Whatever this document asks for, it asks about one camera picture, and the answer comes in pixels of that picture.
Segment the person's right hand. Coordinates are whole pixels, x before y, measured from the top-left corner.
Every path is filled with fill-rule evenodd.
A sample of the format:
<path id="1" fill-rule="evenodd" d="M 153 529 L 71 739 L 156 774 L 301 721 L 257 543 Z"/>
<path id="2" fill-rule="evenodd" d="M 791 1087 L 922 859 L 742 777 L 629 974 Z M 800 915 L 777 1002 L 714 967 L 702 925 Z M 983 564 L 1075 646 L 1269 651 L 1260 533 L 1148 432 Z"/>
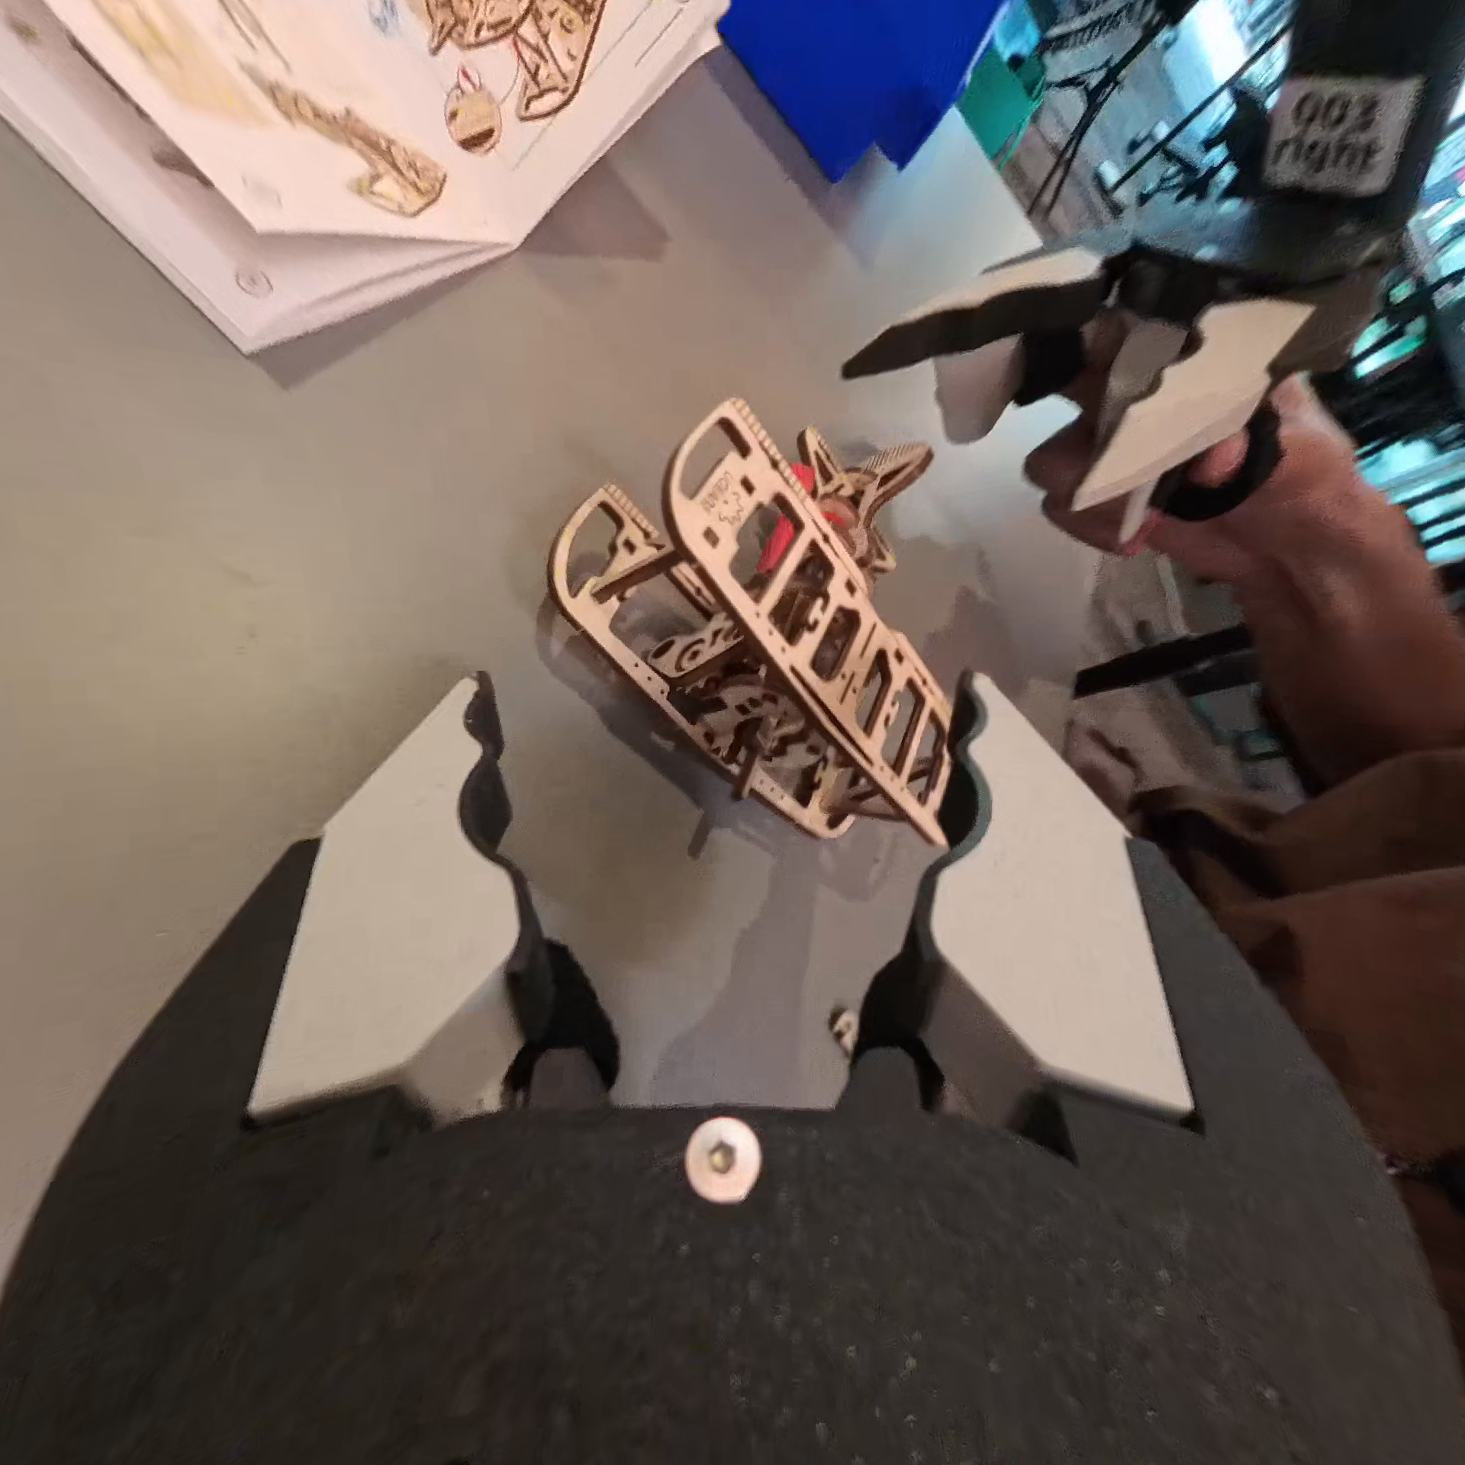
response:
<path id="1" fill-rule="evenodd" d="M 1311 639 L 1368 622 L 1403 625 L 1403 613 L 1436 587 L 1408 519 L 1359 474 L 1352 440 L 1307 374 L 1281 381 L 1271 406 L 1279 463 L 1218 517 L 1187 521 L 1152 507 L 1126 528 L 1124 503 L 1077 508 L 1094 458 L 1093 409 L 1033 449 L 1025 472 L 1046 515 L 1079 542 L 1117 556 L 1166 556 L 1230 589 L 1258 646 L 1276 629 Z"/>

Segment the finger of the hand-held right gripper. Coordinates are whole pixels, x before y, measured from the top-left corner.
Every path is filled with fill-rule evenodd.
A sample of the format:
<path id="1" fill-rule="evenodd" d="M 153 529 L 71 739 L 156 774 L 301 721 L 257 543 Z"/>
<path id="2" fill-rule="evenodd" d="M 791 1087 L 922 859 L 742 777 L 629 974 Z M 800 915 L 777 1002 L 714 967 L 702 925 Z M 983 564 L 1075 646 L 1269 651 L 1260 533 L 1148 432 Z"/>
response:
<path id="1" fill-rule="evenodd" d="M 946 439 L 972 444 L 1012 406 L 1061 393 L 1087 365 L 1087 327 L 1112 292 L 1091 247 L 1042 249 L 979 271 L 862 344 L 843 378 L 930 364 Z"/>
<path id="2" fill-rule="evenodd" d="M 1161 477 L 1248 423 L 1276 357 L 1312 313 L 1302 299 L 1246 297 L 1209 304 L 1190 325 L 1136 317 L 1112 365 L 1073 512 L 1124 500 L 1124 528 L 1134 529 Z"/>

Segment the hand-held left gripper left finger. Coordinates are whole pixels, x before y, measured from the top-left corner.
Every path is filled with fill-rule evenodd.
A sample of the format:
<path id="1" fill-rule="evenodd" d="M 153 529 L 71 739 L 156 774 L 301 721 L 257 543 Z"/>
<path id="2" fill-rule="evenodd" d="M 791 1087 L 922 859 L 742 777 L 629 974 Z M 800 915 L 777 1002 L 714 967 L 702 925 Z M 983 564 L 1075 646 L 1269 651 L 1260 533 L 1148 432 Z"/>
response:
<path id="1" fill-rule="evenodd" d="M 435 1122 L 507 1103 L 550 1011 L 545 929 L 486 671 L 454 685 L 325 824 L 249 1101 L 273 1122 L 398 1089 Z"/>

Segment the person's right forearm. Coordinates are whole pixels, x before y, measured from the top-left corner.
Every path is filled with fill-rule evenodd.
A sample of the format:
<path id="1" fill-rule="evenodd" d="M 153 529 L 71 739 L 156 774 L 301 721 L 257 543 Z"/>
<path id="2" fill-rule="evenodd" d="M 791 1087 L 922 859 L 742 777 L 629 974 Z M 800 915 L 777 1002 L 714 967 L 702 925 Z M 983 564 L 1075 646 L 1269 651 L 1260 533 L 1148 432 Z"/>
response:
<path id="1" fill-rule="evenodd" d="M 1138 800 L 1222 929 L 1272 983 L 1377 1145 L 1462 1169 L 1462 627 L 1419 552 L 1267 573 L 1241 597 L 1264 685 L 1323 789 L 1276 812 Z"/>

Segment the blue plastic bin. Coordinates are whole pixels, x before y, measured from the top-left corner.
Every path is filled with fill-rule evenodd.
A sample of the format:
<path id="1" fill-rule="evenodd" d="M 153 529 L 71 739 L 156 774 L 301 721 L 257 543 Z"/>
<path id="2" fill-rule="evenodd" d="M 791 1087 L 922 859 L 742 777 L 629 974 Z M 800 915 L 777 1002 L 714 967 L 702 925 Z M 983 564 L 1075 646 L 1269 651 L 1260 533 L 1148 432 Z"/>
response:
<path id="1" fill-rule="evenodd" d="M 719 32 L 824 177 L 908 167 L 964 95 L 1004 1 L 732 1 Z"/>

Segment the wooden model airplane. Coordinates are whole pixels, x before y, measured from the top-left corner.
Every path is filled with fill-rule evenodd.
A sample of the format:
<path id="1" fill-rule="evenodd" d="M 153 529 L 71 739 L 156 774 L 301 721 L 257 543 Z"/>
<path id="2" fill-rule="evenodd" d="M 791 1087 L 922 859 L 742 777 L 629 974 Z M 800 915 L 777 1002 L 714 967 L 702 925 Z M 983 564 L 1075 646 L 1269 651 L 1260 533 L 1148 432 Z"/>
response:
<path id="1" fill-rule="evenodd" d="M 951 699 L 875 603 L 878 515 L 932 458 L 848 467 L 815 426 L 791 458 L 732 397 L 672 453 L 660 521 L 613 482 L 568 517 L 548 592 L 740 798 L 819 838 L 883 819 L 944 849 Z"/>

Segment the grey desk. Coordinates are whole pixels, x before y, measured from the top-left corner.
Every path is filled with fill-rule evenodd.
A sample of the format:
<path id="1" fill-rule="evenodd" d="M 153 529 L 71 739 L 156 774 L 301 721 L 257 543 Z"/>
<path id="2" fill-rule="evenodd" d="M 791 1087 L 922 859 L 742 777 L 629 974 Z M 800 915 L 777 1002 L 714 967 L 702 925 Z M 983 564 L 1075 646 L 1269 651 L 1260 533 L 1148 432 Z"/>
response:
<path id="1" fill-rule="evenodd" d="M 732 798 L 571 637 L 545 566 L 601 484 L 657 510 L 725 397 L 782 447 L 923 439 L 885 615 L 1063 739 L 1098 556 L 1023 463 L 1072 407 L 957 447 L 929 369 L 840 376 L 1035 245 L 964 121 L 835 184 L 718 50 L 512 256 L 254 358 L 11 132 L 4 184 L 4 1265 L 219 930 L 477 669 L 507 845 L 613 1014 L 617 1098 L 829 1105 L 831 1007 L 899 946 L 932 850 Z"/>

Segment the illustrated instruction booklet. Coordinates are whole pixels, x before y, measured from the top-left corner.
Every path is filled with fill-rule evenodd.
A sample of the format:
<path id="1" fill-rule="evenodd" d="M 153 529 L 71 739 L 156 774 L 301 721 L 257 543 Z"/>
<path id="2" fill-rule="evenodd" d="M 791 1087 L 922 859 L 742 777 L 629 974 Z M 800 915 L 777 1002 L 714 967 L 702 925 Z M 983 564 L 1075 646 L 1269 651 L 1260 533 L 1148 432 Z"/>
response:
<path id="1" fill-rule="evenodd" d="M 517 250 L 726 10 L 4 3 L 4 118 L 257 353 Z"/>

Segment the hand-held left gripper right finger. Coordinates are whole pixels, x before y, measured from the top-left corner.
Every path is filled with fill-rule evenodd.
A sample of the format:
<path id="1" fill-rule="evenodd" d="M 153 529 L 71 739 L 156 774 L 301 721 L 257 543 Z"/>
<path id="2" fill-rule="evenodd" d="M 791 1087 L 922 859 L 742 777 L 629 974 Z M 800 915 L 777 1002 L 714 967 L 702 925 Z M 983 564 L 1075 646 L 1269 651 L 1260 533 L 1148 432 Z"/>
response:
<path id="1" fill-rule="evenodd" d="M 943 1105 L 1019 1129 L 1063 1094 L 1197 1117 L 1131 836 L 981 671 L 946 742 L 946 852 L 903 948 L 910 1025 Z"/>

